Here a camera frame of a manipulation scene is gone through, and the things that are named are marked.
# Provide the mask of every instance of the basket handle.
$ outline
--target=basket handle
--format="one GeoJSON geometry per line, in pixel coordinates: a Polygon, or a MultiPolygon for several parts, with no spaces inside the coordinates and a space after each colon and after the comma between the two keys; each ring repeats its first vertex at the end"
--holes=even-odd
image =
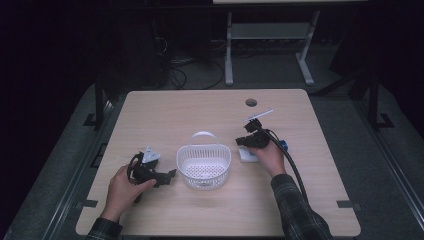
{"type": "Polygon", "coordinates": [[[216,144],[219,144],[218,138],[215,135],[213,135],[210,132],[200,131],[200,132],[197,132],[197,133],[193,134],[193,136],[191,136],[190,145],[193,144],[193,139],[195,139],[196,137],[199,137],[199,136],[210,136],[210,137],[213,137],[216,140],[216,144]]]}

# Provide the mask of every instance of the white object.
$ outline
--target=white object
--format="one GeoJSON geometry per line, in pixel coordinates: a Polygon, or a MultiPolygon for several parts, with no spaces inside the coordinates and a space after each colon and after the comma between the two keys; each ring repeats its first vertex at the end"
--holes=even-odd
{"type": "Polygon", "coordinates": [[[245,119],[243,119],[243,120],[244,120],[245,122],[248,122],[248,121],[253,120],[253,119],[255,119],[255,118],[258,118],[258,117],[262,117],[262,116],[264,116],[264,115],[267,115],[268,113],[271,113],[272,111],[274,111],[274,110],[272,110],[272,109],[270,108],[270,109],[268,109],[267,111],[265,111],[265,112],[263,112],[263,113],[252,114],[250,117],[247,117],[247,118],[245,118],[245,119]]]}
{"type": "Polygon", "coordinates": [[[258,157],[252,152],[249,152],[245,146],[239,147],[239,153],[241,162],[259,162],[258,157]]]}
{"type": "Polygon", "coordinates": [[[158,160],[160,158],[160,154],[153,151],[153,149],[151,147],[147,147],[146,150],[144,151],[144,156],[143,156],[143,163],[148,163],[148,162],[152,162],[154,160],[158,160]]]}
{"type": "Polygon", "coordinates": [[[305,41],[301,52],[296,53],[305,83],[314,85],[314,80],[306,64],[306,55],[312,42],[319,18],[319,11],[315,11],[309,22],[294,23],[233,23],[232,13],[227,17],[227,52],[225,55],[225,83],[234,85],[233,64],[231,60],[231,45],[233,39],[303,39],[305,41]]]}
{"type": "Polygon", "coordinates": [[[187,185],[197,190],[221,187],[228,178],[230,162],[230,149],[219,144],[216,136],[210,132],[193,134],[190,144],[177,152],[178,170],[184,175],[187,185]],[[211,136],[216,143],[193,145],[193,140],[198,136],[211,136]]]}

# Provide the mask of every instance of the white tag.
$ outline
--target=white tag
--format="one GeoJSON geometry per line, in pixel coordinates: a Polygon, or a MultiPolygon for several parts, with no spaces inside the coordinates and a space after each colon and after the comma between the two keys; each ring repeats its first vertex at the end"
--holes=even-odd
{"type": "Polygon", "coordinates": [[[144,156],[143,156],[143,163],[148,163],[148,162],[152,162],[154,160],[158,160],[160,158],[160,154],[153,151],[151,147],[147,147],[146,150],[144,151],[144,156]]]}
{"type": "Polygon", "coordinates": [[[248,121],[253,120],[253,119],[255,119],[255,118],[259,118],[259,117],[262,117],[262,116],[264,116],[264,115],[267,115],[268,113],[271,113],[272,111],[274,111],[274,110],[272,110],[272,109],[270,108],[270,109],[268,109],[267,111],[265,111],[265,112],[263,112],[263,113],[253,114],[253,115],[251,115],[250,117],[247,117],[247,118],[245,118],[245,119],[243,119],[243,120],[244,120],[245,122],[248,122],[248,121]]]}

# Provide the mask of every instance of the white stand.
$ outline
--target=white stand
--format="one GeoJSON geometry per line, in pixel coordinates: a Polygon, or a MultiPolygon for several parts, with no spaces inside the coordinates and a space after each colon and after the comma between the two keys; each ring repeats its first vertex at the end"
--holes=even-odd
{"type": "Polygon", "coordinates": [[[304,39],[305,45],[296,54],[297,62],[307,85],[313,85],[311,73],[305,62],[309,46],[318,21],[319,11],[315,11],[308,23],[232,23],[232,13],[227,21],[227,54],[225,56],[225,83],[234,84],[231,62],[231,40],[233,39],[304,39]]]}

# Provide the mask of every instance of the wrist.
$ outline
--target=wrist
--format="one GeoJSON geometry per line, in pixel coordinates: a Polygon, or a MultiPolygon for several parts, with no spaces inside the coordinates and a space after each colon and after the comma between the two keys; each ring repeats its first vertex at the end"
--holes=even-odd
{"type": "Polygon", "coordinates": [[[121,217],[120,214],[113,213],[111,211],[108,211],[107,209],[103,210],[103,212],[100,214],[101,218],[107,219],[112,222],[118,222],[119,218],[121,217]]]}
{"type": "Polygon", "coordinates": [[[287,174],[287,172],[284,169],[280,169],[280,170],[271,171],[269,174],[273,178],[273,177],[280,175],[280,174],[287,174]]]}

